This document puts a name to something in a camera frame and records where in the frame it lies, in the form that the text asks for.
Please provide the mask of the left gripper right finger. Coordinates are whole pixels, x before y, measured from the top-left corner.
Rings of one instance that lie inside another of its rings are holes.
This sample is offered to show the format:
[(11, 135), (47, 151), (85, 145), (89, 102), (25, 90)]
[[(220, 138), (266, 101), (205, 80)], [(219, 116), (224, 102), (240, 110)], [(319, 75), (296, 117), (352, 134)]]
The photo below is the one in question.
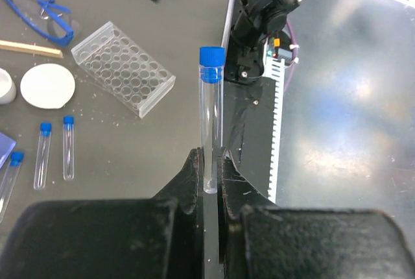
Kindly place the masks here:
[(219, 256), (226, 278), (413, 278), (398, 225), (375, 210), (286, 209), (218, 164)]

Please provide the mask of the clear acrylic test tube rack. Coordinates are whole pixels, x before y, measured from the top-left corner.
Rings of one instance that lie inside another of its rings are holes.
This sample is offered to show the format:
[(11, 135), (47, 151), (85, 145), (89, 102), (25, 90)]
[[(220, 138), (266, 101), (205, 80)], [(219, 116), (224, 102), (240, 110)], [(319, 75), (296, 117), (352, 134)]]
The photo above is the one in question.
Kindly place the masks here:
[(72, 48), (77, 65), (139, 118), (174, 87), (176, 77), (111, 21)]

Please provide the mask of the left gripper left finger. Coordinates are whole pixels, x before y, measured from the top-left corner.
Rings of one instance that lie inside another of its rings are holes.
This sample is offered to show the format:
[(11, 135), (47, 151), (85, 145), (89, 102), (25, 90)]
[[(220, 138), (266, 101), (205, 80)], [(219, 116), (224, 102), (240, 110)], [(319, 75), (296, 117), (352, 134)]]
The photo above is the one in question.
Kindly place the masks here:
[(149, 199), (29, 206), (1, 253), (2, 278), (202, 278), (202, 153)]

